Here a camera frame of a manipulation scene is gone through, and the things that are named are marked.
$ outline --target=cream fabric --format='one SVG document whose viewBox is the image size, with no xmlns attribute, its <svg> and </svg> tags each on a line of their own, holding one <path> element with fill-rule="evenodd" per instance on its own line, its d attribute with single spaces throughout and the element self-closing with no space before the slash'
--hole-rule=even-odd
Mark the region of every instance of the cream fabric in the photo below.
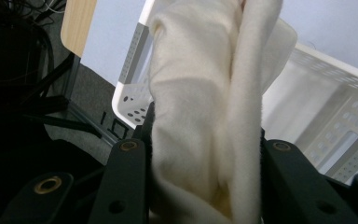
<svg viewBox="0 0 358 224">
<path fill-rule="evenodd" d="M 280 0 L 177 0 L 152 20 L 152 223 L 260 220 L 262 92 L 296 34 Z"/>
</svg>

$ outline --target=white storage crate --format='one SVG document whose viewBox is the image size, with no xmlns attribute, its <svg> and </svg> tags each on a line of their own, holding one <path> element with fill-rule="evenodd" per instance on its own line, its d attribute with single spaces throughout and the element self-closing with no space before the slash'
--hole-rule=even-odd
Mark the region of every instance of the white storage crate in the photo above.
<svg viewBox="0 0 358 224">
<path fill-rule="evenodd" d="M 138 28 L 112 102 L 132 128 L 144 122 L 153 101 L 152 40 L 145 26 Z M 358 173 L 358 69 L 297 44 L 263 95 L 262 127 L 267 139 L 294 143 L 319 172 L 350 183 Z"/>
</svg>

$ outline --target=wooden surface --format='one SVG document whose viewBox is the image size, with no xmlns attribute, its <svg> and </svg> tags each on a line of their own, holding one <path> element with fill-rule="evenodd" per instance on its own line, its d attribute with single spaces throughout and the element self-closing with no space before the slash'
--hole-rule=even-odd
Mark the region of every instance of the wooden surface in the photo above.
<svg viewBox="0 0 358 224">
<path fill-rule="evenodd" d="M 63 45 L 82 57 L 97 0 L 67 0 L 61 28 Z"/>
</svg>

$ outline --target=brass screw insert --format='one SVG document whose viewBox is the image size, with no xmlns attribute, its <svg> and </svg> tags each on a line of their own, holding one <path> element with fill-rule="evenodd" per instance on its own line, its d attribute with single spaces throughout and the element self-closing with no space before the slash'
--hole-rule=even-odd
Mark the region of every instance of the brass screw insert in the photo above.
<svg viewBox="0 0 358 224">
<path fill-rule="evenodd" d="M 283 142 L 276 142 L 272 145 L 275 149 L 279 151 L 290 151 L 290 146 Z"/>
<path fill-rule="evenodd" d="M 34 192 L 37 194 L 47 194 L 58 189 L 62 184 L 62 180 L 58 176 L 53 176 L 40 181 L 34 186 Z"/>
<path fill-rule="evenodd" d="M 125 142 L 120 145 L 120 149 L 123 151 L 130 151 L 131 149 L 135 149 L 138 147 L 138 144 L 136 142 Z"/>
</svg>

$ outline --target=fabric fold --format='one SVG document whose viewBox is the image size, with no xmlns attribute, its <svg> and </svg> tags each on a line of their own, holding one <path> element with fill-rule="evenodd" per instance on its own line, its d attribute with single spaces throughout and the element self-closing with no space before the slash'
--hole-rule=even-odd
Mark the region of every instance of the fabric fold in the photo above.
<svg viewBox="0 0 358 224">
<path fill-rule="evenodd" d="M 262 85 L 296 42 L 281 5 L 177 0 L 151 21 L 152 223 L 260 220 Z"/>
</svg>

